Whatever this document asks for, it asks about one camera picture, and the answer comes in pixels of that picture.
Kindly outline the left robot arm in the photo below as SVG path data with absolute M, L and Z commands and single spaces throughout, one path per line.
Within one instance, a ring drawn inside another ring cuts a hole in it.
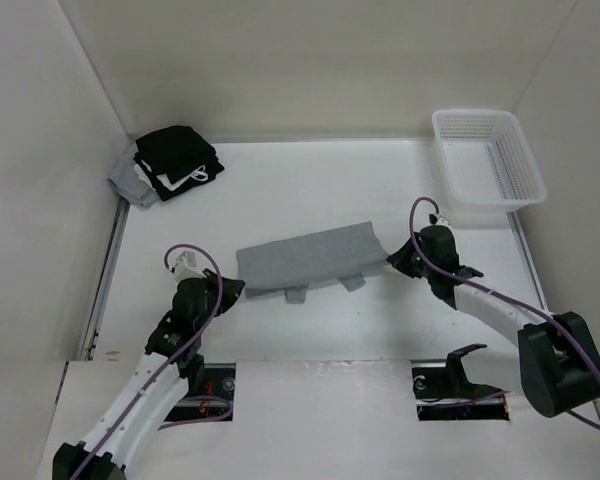
M 58 448 L 52 478 L 127 479 L 158 431 L 230 419 L 233 395 L 222 379 L 207 377 L 199 349 L 210 321 L 231 309 L 244 287 L 209 269 L 179 281 L 129 381 L 88 434 Z

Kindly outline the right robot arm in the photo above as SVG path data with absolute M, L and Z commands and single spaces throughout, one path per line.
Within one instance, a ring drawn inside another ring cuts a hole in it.
M 600 399 L 600 355 L 586 321 L 551 314 L 478 282 L 464 265 L 450 228 L 432 225 L 387 258 L 398 272 L 427 281 L 452 309 L 480 320 L 518 350 L 518 377 L 529 404 L 552 418 Z

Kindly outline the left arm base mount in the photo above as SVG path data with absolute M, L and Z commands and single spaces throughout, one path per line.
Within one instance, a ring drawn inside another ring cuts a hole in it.
M 225 414 L 234 400 L 237 365 L 205 364 L 189 390 L 170 410 L 166 423 L 211 419 Z

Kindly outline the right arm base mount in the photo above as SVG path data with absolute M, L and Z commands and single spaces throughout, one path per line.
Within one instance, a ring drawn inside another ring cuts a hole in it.
M 467 377 L 462 360 L 486 349 L 474 343 L 456 349 L 441 361 L 412 364 L 412 385 L 419 421 L 508 421 L 507 391 Z

